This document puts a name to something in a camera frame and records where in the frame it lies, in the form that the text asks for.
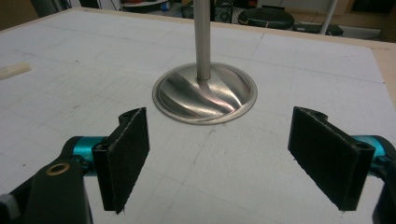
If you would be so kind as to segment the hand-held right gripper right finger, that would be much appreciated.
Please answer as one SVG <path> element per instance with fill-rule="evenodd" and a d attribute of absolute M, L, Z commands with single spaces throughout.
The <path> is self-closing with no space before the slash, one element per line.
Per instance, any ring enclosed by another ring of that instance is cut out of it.
<path fill-rule="evenodd" d="M 383 178 L 391 142 L 379 135 L 349 135 L 313 109 L 293 108 L 288 150 L 341 211 L 357 209 L 367 175 Z"/>

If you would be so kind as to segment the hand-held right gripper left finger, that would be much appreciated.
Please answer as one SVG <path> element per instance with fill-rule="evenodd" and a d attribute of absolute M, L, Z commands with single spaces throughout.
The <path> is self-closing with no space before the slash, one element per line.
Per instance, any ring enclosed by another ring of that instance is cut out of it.
<path fill-rule="evenodd" d="M 119 214 L 128 202 L 149 154 L 147 109 L 119 115 L 119 125 L 109 136 L 82 136 L 73 155 L 88 163 L 95 175 L 106 211 Z"/>

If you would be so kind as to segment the metal stand with round base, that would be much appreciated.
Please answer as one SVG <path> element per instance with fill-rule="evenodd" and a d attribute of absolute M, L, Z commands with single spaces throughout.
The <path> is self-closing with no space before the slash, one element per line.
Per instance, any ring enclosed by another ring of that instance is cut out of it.
<path fill-rule="evenodd" d="M 213 63 L 210 51 L 210 0 L 193 0 L 196 62 L 159 78 L 154 104 L 169 118 L 193 125 L 228 122 L 254 106 L 258 89 L 243 70 Z"/>

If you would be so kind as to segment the black flat box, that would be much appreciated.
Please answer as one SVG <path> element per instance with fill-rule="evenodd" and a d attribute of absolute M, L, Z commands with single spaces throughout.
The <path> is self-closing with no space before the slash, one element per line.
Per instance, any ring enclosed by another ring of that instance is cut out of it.
<path fill-rule="evenodd" d="M 296 23 L 293 25 L 292 30 L 295 32 L 319 34 L 321 28 L 322 28 L 321 24 Z M 344 34 L 344 30 L 335 24 L 330 24 L 325 32 L 325 35 L 332 35 L 332 36 L 341 36 L 343 34 Z"/>

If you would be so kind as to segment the white slanted pole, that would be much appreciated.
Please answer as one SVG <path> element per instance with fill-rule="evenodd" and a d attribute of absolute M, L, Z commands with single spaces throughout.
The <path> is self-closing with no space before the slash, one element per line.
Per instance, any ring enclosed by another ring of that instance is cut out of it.
<path fill-rule="evenodd" d="M 329 7 L 327 9 L 327 14 L 326 14 L 325 21 L 321 24 L 321 27 L 320 27 L 319 33 L 321 35 L 326 35 L 326 32 L 327 32 L 328 27 L 330 25 L 330 22 L 331 22 L 331 19 L 332 19 L 332 15 L 333 15 L 333 13 L 335 11 L 337 3 L 338 3 L 338 0 L 330 0 L 330 4 L 329 4 Z"/>

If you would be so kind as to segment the black round stool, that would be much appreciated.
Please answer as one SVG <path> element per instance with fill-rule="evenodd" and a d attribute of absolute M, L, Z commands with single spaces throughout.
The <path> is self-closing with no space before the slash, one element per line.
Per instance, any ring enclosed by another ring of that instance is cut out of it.
<path fill-rule="evenodd" d="M 269 7 L 246 9 L 237 19 L 243 25 L 278 30 L 288 30 L 294 25 L 294 18 L 288 12 Z"/>

